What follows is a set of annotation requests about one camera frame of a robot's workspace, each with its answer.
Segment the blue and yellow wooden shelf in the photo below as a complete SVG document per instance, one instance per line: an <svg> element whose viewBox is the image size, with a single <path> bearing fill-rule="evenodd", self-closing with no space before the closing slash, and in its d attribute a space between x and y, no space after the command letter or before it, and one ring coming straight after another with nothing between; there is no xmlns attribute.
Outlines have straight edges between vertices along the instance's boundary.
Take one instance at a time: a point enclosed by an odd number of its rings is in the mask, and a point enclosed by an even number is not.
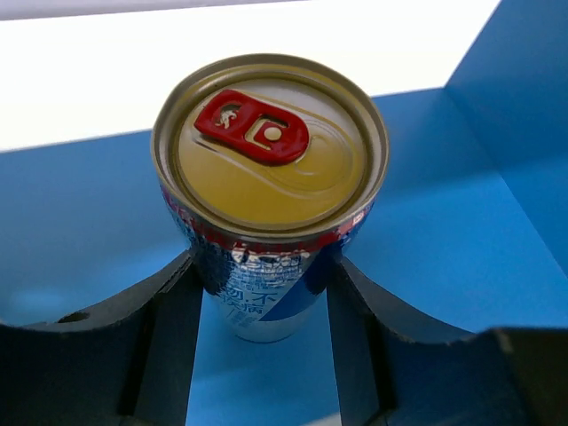
<svg viewBox="0 0 568 426"><path fill-rule="evenodd" d="M332 67L371 94L389 172L346 258L470 333L567 332L567 4L312 1L1 24L1 327L55 322L185 252L150 127L233 55ZM182 425L344 425L327 287L298 333L247 343L202 289Z"/></svg>

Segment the Red Bull can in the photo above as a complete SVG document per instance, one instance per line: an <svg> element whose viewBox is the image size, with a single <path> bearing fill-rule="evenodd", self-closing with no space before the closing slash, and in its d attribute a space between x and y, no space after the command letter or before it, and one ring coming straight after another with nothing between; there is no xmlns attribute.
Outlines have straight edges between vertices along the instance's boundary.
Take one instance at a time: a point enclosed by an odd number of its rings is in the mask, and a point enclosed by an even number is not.
<svg viewBox="0 0 568 426"><path fill-rule="evenodd" d="M309 59L263 53L178 83L151 153L224 323L272 343L304 324L331 281L375 204L390 144L357 84Z"/></svg>

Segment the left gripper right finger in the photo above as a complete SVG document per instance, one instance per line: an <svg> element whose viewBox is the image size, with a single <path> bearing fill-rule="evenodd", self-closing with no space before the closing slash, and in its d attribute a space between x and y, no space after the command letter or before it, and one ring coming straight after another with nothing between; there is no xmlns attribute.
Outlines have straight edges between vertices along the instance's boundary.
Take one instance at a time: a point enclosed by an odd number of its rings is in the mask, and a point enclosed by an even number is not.
<svg viewBox="0 0 568 426"><path fill-rule="evenodd" d="M564 425L567 332L470 333L415 309L352 262L327 309L344 425Z"/></svg>

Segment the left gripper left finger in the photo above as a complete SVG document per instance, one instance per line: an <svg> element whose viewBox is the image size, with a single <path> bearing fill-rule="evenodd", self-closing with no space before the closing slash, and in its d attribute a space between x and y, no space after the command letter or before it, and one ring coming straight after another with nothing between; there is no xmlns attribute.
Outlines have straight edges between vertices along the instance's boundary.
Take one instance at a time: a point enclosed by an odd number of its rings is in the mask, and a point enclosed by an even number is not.
<svg viewBox="0 0 568 426"><path fill-rule="evenodd" d="M2 325L2 424L184 424L201 301L185 251L55 322Z"/></svg>

